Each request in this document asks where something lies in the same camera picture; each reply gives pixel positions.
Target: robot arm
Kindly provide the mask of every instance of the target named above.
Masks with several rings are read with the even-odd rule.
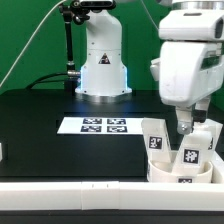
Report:
[[[166,41],[151,71],[159,74],[162,102],[176,107],[181,134],[191,133],[194,121],[205,121],[210,95],[222,86],[223,19],[224,2],[174,0],[160,23]]]

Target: green wall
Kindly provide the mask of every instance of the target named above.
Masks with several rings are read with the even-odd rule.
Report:
[[[46,13],[59,0],[1,1],[0,13],[0,80],[8,72],[18,54]],[[145,0],[156,24],[168,9]],[[133,89],[155,89],[157,84],[149,72],[150,61],[159,57],[161,41],[149,21],[141,2],[118,4],[110,12],[123,26],[123,63],[128,67],[129,86]],[[85,62],[85,25],[73,25],[74,57],[77,69]],[[66,70],[64,23],[56,9],[38,32],[0,92],[24,88],[38,77]],[[63,88],[62,83],[41,88]]]

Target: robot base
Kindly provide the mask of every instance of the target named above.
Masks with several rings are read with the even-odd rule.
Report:
[[[79,93],[78,91],[76,91],[76,98],[94,102],[94,103],[116,103],[116,102],[130,100],[132,98],[132,91],[123,93],[121,95],[115,95],[115,96],[89,95],[85,93]]]

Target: black table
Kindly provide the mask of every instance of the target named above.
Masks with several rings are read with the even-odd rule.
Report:
[[[0,96],[0,142],[4,159],[0,181],[147,181],[147,155],[141,135],[58,135],[64,116],[162,118],[172,149],[178,149],[173,107],[158,91],[137,91],[129,101],[97,104],[63,90],[11,90]],[[224,112],[210,105],[210,119]],[[224,132],[217,152],[224,155]],[[189,211],[33,211],[0,212],[0,223],[223,223],[223,212]]]

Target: cable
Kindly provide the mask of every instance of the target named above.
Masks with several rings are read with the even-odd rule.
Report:
[[[145,10],[146,14],[147,14],[147,15],[148,15],[148,17],[149,17],[149,20],[152,22],[153,26],[155,27],[155,29],[156,29],[156,30],[157,30],[157,32],[158,32],[159,28],[157,27],[156,23],[154,22],[154,20],[153,20],[153,18],[152,18],[152,16],[151,16],[151,14],[150,14],[149,10],[147,9],[147,7],[146,7],[146,5],[145,5],[144,1],[143,1],[143,0],[141,0],[141,3],[142,3],[142,6],[143,6],[143,8],[144,8],[144,10]]]
[[[32,84],[32,86],[27,86],[26,89],[32,89],[35,85],[37,84],[42,84],[42,83],[53,83],[53,82],[64,82],[64,79],[60,79],[60,80],[46,80],[46,81],[39,81],[39,82],[35,82]]]
[[[41,26],[44,24],[44,22],[46,21],[46,19],[50,16],[50,14],[63,2],[66,2],[67,0],[63,0],[60,1],[59,3],[57,3],[48,13],[47,15],[43,18],[43,20],[40,22],[40,24],[37,26],[36,30],[34,31],[34,33],[31,35],[30,39],[28,40],[27,44],[25,45],[25,47],[23,48],[23,50],[21,51],[21,53],[19,54],[19,56],[16,58],[15,62],[13,63],[13,65],[11,66],[11,68],[9,69],[8,73],[6,74],[6,76],[4,77],[4,79],[2,80],[2,82],[0,83],[0,88],[3,86],[3,84],[5,83],[5,81],[8,79],[8,77],[10,76],[10,74],[12,73],[14,67],[17,65],[18,61],[20,60],[20,58],[23,56],[24,52],[26,51],[26,49],[28,48],[28,46],[30,45],[31,41],[33,40],[33,38],[35,37],[35,35],[37,34],[37,32],[39,31],[39,29],[41,28]]]
[[[32,89],[36,84],[41,83],[43,80],[45,79],[49,79],[49,78],[53,78],[53,77],[57,77],[57,76],[67,76],[67,72],[61,72],[61,73],[53,73],[50,75],[45,75],[41,78],[38,78],[37,80],[35,80],[34,82],[32,82],[31,84],[29,84],[26,89]]]

